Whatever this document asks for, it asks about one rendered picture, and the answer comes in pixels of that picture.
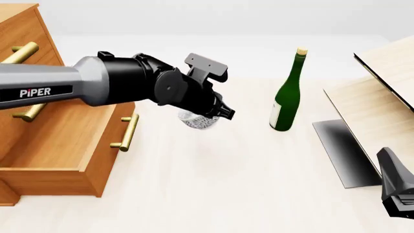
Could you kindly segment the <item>green wine bottle with cork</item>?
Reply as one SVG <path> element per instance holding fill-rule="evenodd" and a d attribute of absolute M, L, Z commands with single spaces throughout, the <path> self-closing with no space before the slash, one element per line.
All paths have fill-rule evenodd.
<path fill-rule="evenodd" d="M 276 131 L 288 131 L 300 104 L 300 75 L 308 50 L 297 48 L 289 77 L 274 97 L 269 126 Z"/>

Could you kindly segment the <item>wooden cabinet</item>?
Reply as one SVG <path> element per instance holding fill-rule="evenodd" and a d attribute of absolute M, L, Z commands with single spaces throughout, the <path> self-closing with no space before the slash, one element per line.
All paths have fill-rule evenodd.
<path fill-rule="evenodd" d="M 52 48 L 56 52 L 56 55 L 64 65 L 55 43 L 50 36 L 48 28 L 39 13 L 38 6 L 39 5 L 37 3 L 0 3 L 0 26 L 17 25 L 20 27 L 41 25 L 50 41 L 50 44 L 52 45 Z"/>

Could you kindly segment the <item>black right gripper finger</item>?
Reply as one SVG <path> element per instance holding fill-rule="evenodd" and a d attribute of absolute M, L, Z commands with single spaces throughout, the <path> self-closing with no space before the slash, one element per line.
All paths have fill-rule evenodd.
<path fill-rule="evenodd" d="M 383 147 L 376 156 L 382 175 L 382 199 L 395 196 L 401 201 L 414 201 L 414 174 L 389 147 Z"/>

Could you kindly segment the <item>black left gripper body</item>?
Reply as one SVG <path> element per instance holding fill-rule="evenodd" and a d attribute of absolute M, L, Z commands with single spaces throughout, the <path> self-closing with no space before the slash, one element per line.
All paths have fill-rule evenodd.
<path fill-rule="evenodd" d="M 235 114 L 235 110 L 229 108 L 224 102 L 223 97 L 219 93 L 213 93 L 213 102 L 209 111 L 204 114 L 206 118 L 225 118 L 232 120 Z"/>

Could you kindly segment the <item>grey plate on black stalk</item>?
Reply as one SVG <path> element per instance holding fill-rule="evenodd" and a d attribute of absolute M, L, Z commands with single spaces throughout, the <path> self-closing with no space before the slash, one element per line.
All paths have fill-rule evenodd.
<path fill-rule="evenodd" d="M 207 78 L 220 83 L 224 83 L 228 79 L 228 66 L 218 61 L 191 53 L 184 60 L 184 63 L 190 67 L 187 75 L 201 85 Z"/>

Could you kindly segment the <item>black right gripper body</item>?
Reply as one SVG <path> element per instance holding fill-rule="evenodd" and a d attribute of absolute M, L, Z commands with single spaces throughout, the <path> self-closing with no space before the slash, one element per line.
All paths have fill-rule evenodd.
<path fill-rule="evenodd" d="M 389 217 L 414 219 L 414 190 L 401 194 L 387 194 L 382 191 L 382 204 Z"/>

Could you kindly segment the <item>open wooden drawer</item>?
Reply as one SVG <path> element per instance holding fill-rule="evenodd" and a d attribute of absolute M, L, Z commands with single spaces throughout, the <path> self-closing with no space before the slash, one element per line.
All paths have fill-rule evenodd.
<path fill-rule="evenodd" d="M 18 195 L 100 197 L 135 104 L 47 104 L 0 164 L 0 181 Z"/>

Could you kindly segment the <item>pale wooden rack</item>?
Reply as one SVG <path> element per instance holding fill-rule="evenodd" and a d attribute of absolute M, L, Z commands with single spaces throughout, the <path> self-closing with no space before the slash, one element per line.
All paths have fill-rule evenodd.
<path fill-rule="evenodd" d="M 344 188 L 381 184 L 384 147 L 414 173 L 414 35 L 354 58 L 368 75 L 325 88 L 340 118 L 312 124 Z"/>

